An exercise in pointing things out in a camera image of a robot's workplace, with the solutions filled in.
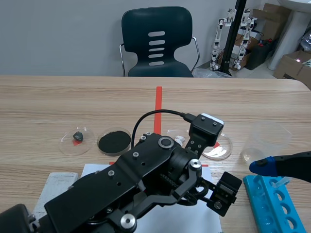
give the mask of black rock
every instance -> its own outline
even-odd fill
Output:
[[[77,141],[79,142],[82,142],[83,141],[83,134],[81,132],[76,132],[74,135],[73,135],[73,138],[76,139]]]

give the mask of black pole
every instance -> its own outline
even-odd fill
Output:
[[[240,28],[241,19],[243,16],[245,5],[246,5],[246,0],[237,0],[235,4],[235,9],[237,10],[237,12],[235,15],[235,19],[232,22],[232,25],[229,30],[227,42],[225,44],[225,49],[224,49],[224,56],[223,56],[222,63],[219,68],[219,71],[229,74],[229,75],[231,75],[229,72],[230,58],[232,55],[233,46],[237,38],[238,31]]]

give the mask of floor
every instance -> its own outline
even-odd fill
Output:
[[[273,77],[272,70],[268,69],[268,62],[267,60],[265,63],[261,64],[259,67],[253,70],[249,70],[246,68],[242,68],[241,70],[237,71],[230,71],[234,78],[242,78],[242,79],[275,79]]]

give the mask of robotic arm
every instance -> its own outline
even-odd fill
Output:
[[[173,139],[146,133],[131,150],[105,170],[89,174],[60,196],[45,204],[47,215],[39,219],[24,205],[0,214],[3,233],[132,233],[137,219],[156,205],[195,205],[204,201],[208,208],[225,216],[236,200],[242,181],[225,172],[216,185],[205,180],[200,155],[214,146],[224,123],[207,114],[194,116],[170,110],[191,123],[186,149]],[[138,124],[150,113],[145,114]],[[211,190],[212,195],[205,197]]]
[[[219,19],[219,22],[217,25],[217,30],[216,30],[216,36],[215,36],[215,40],[213,43],[211,61],[209,64],[211,71],[216,71],[219,69],[219,67],[217,65],[217,58],[219,55],[220,38],[222,35],[222,30],[223,30],[223,27],[230,27],[231,26],[232,22],[234,21],[236,11],[237,11],[236,9],[229,9],[227,11],[227,17]]]
[[[231,24],[235,18],[235,14],[236,14],[236,9],[234,10],[229,9],[229,11],[227,11],[227,18],[219,19],[216,36],[215,36],[215,40],[213,43],[211,62],[209,64],[211,71],[216,71],[219,69],[219,66],[217,65],[217,59],[218,59],[219,50],[220,50],[220,39],[221,39],[222,29],[223,27],[231,27]],[[240,63],[246,53],[246,47],[248,45],[249,35],[254,27],[255,21],[249,15],[250,15],[250,9],[244,9],[244,13],[241,19],[241,26],[246,27],[246,29],[243,35],[243,40],[240,44],[238,58],[234,61],[234,64],[233,64],[233,67],[237,69],[241,69]]]
[[[249,35],[250,32],[252,31],[254,27],[254,19],[249,17],[250,14],[250,9],[244,9],[244,13],[241,19],[241,26],[246,27],[244,35],[243,35],[243,40],[240,44],[240,50],[239,50],[239,55],[238,58],[234,61],[234,68],[241,69],[240,63],[246,53],[246,47],[248,45],[249,41]]]

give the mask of white sink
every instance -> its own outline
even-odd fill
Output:
[[[277,0],[281,6],[293,11],[311,13],[311,0]]]
[[[302,35],[311,20],[311,0],[277,0],[281,6],[293,10],[293,19],[279,42],[268,65],[275,70],[282,56],[296,51]]]

